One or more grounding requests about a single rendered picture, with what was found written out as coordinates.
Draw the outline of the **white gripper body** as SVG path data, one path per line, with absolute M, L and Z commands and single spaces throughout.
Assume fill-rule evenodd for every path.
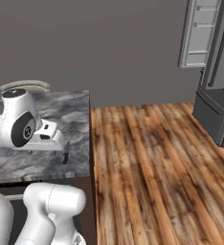
M 40 151 L 62 151 L 65 147 L 65 140 L 62 133 L 58 130 L 54 137 L 43 134 L 34 134 L 30 141 L 23 146 L 24 150 Z

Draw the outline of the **grey fridge bottom drawer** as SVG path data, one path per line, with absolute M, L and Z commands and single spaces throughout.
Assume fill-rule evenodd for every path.
M 199 87 L 192 114 L 213 141 L 224 147 L 224 89 L 204 90 Z

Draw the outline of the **open grey fridge door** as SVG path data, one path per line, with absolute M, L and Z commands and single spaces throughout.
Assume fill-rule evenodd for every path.
M 205 67 L 222 0 L 188 0 L 178 67 Z

